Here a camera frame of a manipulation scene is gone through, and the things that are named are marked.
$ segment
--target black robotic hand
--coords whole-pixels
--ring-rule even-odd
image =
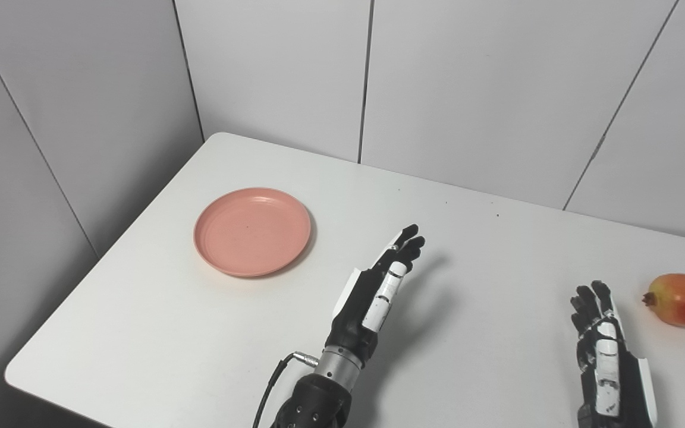
[[[579,428],[654,428],[657,407],[649,363],[626,349],[611,291],[601,281],[581,285],[570,299],[578,329],[584,404]]]
[[[293,395],[277,412],[272,428],[345,425],[356,379],[375,352],[379,330],[388,317],[400,282],[421,255],[425,239],[416,236],[417,232],[417,225],[400,231],[371,268],[353,271],[335,306],[321,358],[294,353],[280,362],[280,366],[286,366],[289,358],[298,354],[304,362],[315,360],[310,363],[315,370],[297,381]],[[269,381],[253,427],[258,425],[267,394],[280,373],[275,372]]]
[[[363,272],[354,271],[348,284],[353,284],[353,289],[343,291],[340,297],[342,308],[335,314],[332,320],[332,328],[327,336],[324,346],[343,347],[350,350],[362,365],[365,365],[372,357],[377,347],[377,335],[381,323],[388,316],[389,304],[392,296],[385,296],[385,301],[377,299],[378,291],[388,274],[394,274],[400,279],[413,267],[413,261],[422,253],[425,239],[416,236],[419,232],[417,225],[410,225],[391,241],[384,249],[375,264]],[[393,273],[394,266],[405,267],[405,271]],[[372,308],[379,303],[386,304],[384,313],[375,314]]]

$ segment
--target table surface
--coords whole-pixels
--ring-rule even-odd
[[[275,187],[312,215],[299,260],[238,279],[201,260],[212,200]],[[318,355],[353,268],[400,228],[427,245],[353,392],[351,428],[575,426],[574,287],[604,280],[649,358],[660,426],[685,427],[685,329],[641,303],[685,238],[231,134],[212,136],[10,362],[10,385],[116,428],[251,426],[280,358]],[[269,424],[297,377],[272,393]]]

